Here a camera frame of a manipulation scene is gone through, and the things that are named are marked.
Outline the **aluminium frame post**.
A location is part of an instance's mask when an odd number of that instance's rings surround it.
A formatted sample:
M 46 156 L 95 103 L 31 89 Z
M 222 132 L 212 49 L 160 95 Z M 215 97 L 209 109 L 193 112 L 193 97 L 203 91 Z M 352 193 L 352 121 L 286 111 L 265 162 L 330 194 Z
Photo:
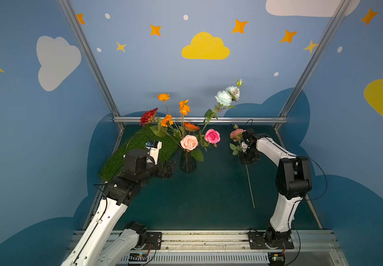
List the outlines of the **aluminium frame post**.
M 346 12 L 349 6 L 351 5 L 351 2 L 352 2 L 351 0 L 343 0 L 339 2 L 337 9 L 333 13 L 332 18 L 330 19 L 328 25 L 326 26 L 321 38 L 319 39 L 319 44 L 317 45 L 317 47 L 315 48 L 315 51 L 310 56 L 308 63 L 306 64 L 300 78 L 298 79 L 298 82 L 292 89 L 291 94 L 289 95 L 283 108 L 281 109 L 278 116 L 279 120 L 287 119 L 288 113 L 291 111 L 292 107 L 294 106 L 294 103 L 297 101 L 304 86 L 306 85 L 309 78 L 311 77 L 318 62 L 322 58 L 325 50 L 327 49 L 328 45 L 330 44 L 337 30 L 341 26 L 344 18 L 346 17 Z
M 70 24 L 70 27 L 79 43 L 82 52 L 85 55 L 85 58 L 91 68 L 91 71 L 97 81 L 97 84 L 107 102 L 110 111 L 112 112 L 112 115 L 114 117 L 120 116 L 119 110 L 115 104 L 114 98 L 110 92 L 107 82 L 93 54 L 92 48 L 86 38 L 84 30 L 82 29 L 81 23 L 79 22 L 79 19 L 76 16 L 72 2 L 69 0 L 58 0 L 58 3 Z

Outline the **green artificial grass mat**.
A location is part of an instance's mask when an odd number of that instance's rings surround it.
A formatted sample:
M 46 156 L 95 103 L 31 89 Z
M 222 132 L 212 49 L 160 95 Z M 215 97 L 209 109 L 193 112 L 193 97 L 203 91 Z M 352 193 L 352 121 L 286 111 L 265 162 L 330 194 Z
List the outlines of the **green artificial grass mat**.
M 111 181 L 124 172 L 137 173 L 146 167 L 147 153 L 146 142 L 158 140 L 162 142 L 159 151 L 158 164 L 167 162 L 179 149 L 175 141 L 169 137 L 156 136 L 149 127 L 127 125 L 122 133 L 121 143 L 115 153 L 106 161 L 100 170 L 99 176 L 103 181 Z

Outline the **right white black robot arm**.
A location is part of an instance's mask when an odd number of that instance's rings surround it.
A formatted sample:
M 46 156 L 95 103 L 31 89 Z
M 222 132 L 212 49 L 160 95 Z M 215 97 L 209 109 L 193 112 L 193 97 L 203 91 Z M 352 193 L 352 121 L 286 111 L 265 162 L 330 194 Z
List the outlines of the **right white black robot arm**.
M 276 143 L 266 134 L 245 130 L 240 140 L 239 158 L 250 165 L 264 154 L 277 166 L 275 187 L 278 199 L 275 211 L 264 232 L 251 229 L 248 233 L 251 249 L 293 249 L 292 221 L 294 214 L 308 192 L 312 190 L 312 158 L 297 156 Z

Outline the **peach pink rose stem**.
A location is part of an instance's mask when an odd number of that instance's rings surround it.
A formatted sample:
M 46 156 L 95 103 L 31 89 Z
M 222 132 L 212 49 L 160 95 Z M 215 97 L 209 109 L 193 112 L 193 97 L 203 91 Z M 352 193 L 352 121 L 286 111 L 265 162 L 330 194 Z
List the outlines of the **peach pink rose stem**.
M 196 136 L 186 135 L 184 138 L 181 139 L 180 145 L 182 149 L 195 160 L 200 162 L 204 161 L 203 153 L 198 148 L 199 142 Z

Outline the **orange gerbera flower stem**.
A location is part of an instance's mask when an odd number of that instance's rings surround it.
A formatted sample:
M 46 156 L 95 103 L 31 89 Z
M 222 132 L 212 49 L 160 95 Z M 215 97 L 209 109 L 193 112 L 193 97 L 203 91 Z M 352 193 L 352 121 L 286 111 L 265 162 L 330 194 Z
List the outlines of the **orange gerbera flower stem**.
M 184 122 L 183 127 L 187 132 L 194 133 L 200 130 L 200 127 L 192 123 Z

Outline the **aluminium frame right post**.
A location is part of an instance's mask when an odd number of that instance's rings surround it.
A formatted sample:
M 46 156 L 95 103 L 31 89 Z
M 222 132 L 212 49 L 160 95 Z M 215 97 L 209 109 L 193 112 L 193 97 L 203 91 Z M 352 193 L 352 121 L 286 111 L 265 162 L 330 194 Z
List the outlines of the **aluminium frame right post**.
M 315 48 L 315 51 L 310 56 L 308 63 L 306 64 L 300 78 L 298 79 L 298 82 L 292 89 L 291 94 L 289 95 L 283 108 L 281 109 L 278 116 L 279 120 L 287 119 L 288 113 L 291 111 L 292 107 L 294 106 L 294 103 L 297 101 L 304 86 L 306 85 L 309 78 L 311 77 L 318 62 L 322 58 L 325 50 L 327 49 L 328 45 L 330 44 L 337 30 L 341 26 L 344 18 L 346 17 L 346 12 L 349 6 L 351 5 L 351 2 L 352 2 L 351 0 L 343 0 L 339 2 L 337 9 L 333 13 L 332 18 L 330 19 L 328 25 L 326 26 L 321 38 L 319 39 L 319 44 L 317 45 L 317 47 Z

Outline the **aluminium frame left post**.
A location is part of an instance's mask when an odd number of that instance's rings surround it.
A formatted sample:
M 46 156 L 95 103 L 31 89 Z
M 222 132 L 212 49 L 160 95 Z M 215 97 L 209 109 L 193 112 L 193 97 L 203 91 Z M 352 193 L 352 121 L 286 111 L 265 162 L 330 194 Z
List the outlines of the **aluminium frame left post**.
M 92 48 L 86 38 L 84 30 L 82 29 L 81 23 L 79 22 L 79 19 L 76 16 L 72 2 L 69 0 L 58 0 L 58 3 L 70 24 L 70 27 L 79 43 L 82 52 L 85 55 L 85 58 L 91 68 L 91 71 L 97 81 L 97 84 L 107 102 L 110 111 L 112 112 L 112 115 L 114 117 L 120 116 L 119 110 L 115 104 L 114 98 L 110 92 L 107 82 L 93 54 Z

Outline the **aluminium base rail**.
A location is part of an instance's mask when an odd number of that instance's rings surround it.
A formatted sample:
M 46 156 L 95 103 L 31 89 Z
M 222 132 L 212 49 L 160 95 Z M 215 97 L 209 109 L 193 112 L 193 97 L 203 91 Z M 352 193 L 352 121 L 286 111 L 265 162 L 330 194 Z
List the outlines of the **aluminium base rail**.
M 267 264 L 296 266 L 315 255 L 318 262 L 346 266 L 348 262 L 330 230 L 294 231 L 269 246 L 264 231 L 147 231 L 132 227 L 105 237 L 77 231 L 64 266 L 132 264 Z

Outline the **pale blue white flower stem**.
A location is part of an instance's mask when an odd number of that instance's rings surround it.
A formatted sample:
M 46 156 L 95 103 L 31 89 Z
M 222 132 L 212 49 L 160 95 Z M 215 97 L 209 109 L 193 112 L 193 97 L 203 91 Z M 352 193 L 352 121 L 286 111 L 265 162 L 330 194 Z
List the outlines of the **pale blue white flower stem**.
M 240 99 L 240 89 L 243 85 L 243 80 L 238 79 L 233 86 L 228 86 L 226 89 L 218 91 L 215 95 L 217 104 L 213 109 L 209 109 L 204 115 L 205 129 L 213 119 L 218 119 L 218 114 L 224 110 L 235 108 L 232 104 Z

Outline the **magenta rose stem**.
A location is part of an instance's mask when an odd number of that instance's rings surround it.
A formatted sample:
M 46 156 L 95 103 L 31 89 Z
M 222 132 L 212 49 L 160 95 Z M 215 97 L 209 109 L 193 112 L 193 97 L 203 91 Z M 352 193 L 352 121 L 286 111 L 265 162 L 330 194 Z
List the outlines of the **magenta rose stem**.
M 202 130 L 198 131 L 199 146 L 205 150 L 212 146 L 216 147 L 220 140 L 221 137 L 219 132 L 214 129 L 209 129 L 206 131 L 206 133 L 203 133 Z

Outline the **dark glass vase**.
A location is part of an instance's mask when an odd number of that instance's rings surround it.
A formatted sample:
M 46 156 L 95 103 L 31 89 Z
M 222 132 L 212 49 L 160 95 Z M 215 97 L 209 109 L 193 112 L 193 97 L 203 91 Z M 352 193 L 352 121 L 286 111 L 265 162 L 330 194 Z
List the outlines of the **dark glass vase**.
M 193 172 L 197 168 L 197 161 L 191 152 L 182 152 L 180 158 L 180 169 L 184 172 Z

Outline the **dark red flower stem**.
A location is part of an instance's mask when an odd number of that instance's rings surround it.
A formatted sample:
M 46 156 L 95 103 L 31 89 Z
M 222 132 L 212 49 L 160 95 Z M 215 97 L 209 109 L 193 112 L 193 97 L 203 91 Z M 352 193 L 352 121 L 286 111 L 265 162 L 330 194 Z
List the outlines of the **dark red flower stem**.
M 140 125 L 147 126 L 150 130 L 158 137 L 169 137 L 180 146 L 180 139 L 177 134 L 180 134 L 181 131 L 177 128 L 177 125 L 173 121 L 173 116 L 166 115 L 161 118 L 158 116 L 158 109 L 152 109 L 146 111 L 140 117 Z

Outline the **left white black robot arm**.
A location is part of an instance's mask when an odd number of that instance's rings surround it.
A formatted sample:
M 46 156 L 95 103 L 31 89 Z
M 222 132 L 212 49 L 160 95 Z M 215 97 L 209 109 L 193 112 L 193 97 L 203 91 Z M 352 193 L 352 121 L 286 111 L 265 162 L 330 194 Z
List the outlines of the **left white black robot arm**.
M 177 161 L 161 163 L 159 148 L 133 149 L 124 156 L 124 171 L 107 184 L 103 199 L 86 231 L 64 266 L 114 266 L 135 248 L 146 244 L 147 228 L 131 222 L 109 246 L 106 245 L 115 225 L 127 211 L 132 200 L 151 178 L 171 178 Z

